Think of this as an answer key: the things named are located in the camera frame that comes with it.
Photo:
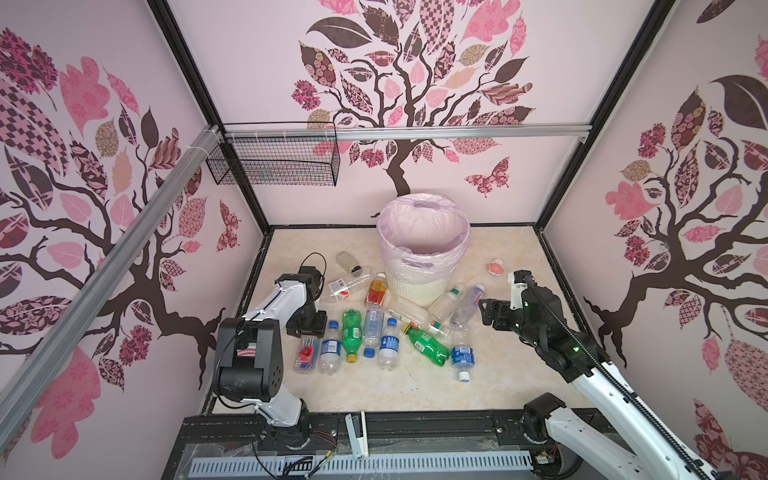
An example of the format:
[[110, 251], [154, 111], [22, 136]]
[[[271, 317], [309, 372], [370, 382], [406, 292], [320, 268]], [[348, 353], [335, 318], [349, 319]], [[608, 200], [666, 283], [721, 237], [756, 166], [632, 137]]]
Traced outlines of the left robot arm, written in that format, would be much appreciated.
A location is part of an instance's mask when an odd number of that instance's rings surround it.
[[212, 377], [216, 397], [254, 406], [274, 427], [304, 422], [306, 403], [282, 385], [282, 335], [315, 340], [324, 336], [327, 313], [316, 307], [323, 280], [311, 266], [283, 274], [258, 307], [221, 323]]

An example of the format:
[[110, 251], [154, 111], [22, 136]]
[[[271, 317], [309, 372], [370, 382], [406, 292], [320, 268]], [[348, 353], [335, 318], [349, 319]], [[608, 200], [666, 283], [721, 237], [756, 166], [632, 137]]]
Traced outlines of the Fiji water bottle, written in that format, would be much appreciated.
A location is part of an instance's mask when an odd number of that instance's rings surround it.
[[313, 335], [304, 335], [300, 338], [297, 353], [295, 355], [293, 369], [299, 374], [311, 374], [319, 360], [321, 341]]

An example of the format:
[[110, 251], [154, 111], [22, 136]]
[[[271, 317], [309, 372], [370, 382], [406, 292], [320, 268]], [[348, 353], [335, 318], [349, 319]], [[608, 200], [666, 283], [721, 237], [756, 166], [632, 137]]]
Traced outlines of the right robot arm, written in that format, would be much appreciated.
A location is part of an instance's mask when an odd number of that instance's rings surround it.
[[517, 334], [581, 392], [623, 442], [611, 440], [551, 393], [523, 408], [528, 440], [564, 446], [607, 479], [730, 478], [668, 429], [599, 345], [568, 326], [559, 298], [549, 289], [527, 280], [515, 286], [511, 300], [483, 299], [479, 310], [484, 325]]

